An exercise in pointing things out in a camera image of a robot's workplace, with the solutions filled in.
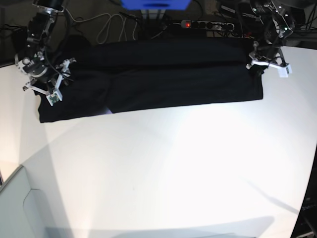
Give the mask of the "black T-shirt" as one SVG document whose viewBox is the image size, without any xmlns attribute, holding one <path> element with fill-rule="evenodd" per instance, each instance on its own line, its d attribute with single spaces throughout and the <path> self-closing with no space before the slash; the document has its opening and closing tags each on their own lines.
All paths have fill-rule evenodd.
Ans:
<svg viewBox="0 0 317 238">
<path fill-rule="evenodd" d="M 253 41 L 165 39 L 111 43 L 63 53 L 75 58 L 63 100 L 41 96 L 41 123 L 104 114 L 261 100 L 261 77 L 246 65 Z"/>
</svg>

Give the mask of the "grey power strip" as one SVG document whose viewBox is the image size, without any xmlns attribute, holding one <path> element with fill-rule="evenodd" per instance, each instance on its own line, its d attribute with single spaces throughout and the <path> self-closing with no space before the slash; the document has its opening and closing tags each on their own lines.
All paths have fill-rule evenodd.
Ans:
<svg viewBox="0 0 317 238">
<path fill-rule="evenodd" d="M 235 29 L 233 23 L 227 22 L 182 20 L 180 25 L 184 29 L 200 29 L 218 32 L 233 32 Z"/>
</svg>

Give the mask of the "blue box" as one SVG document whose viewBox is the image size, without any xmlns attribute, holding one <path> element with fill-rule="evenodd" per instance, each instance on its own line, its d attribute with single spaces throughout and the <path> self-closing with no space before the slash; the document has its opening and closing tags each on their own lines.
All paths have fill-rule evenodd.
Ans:
<svg viewBox="0 0 317 238">
<path fill-rule="evenodd" d="M 121 0 L 122 6 L 128 10 L 185 10 L 190 2 L 191 0 Z"/>
</svg>

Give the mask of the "grey plastic panel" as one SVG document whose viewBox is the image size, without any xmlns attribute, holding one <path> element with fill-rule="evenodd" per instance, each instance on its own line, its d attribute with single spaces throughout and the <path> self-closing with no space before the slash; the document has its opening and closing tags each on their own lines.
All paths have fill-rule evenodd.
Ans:
<svg viewBox="0 0 317 238">
<path fill-rule="evenodd" d="M 72 238 L 58 226 L 53 208 L 40 189 L 29 184 L 26 170 L 17 167 L 0 186 L 0 236 L 2 238 Z"/>
</svg>

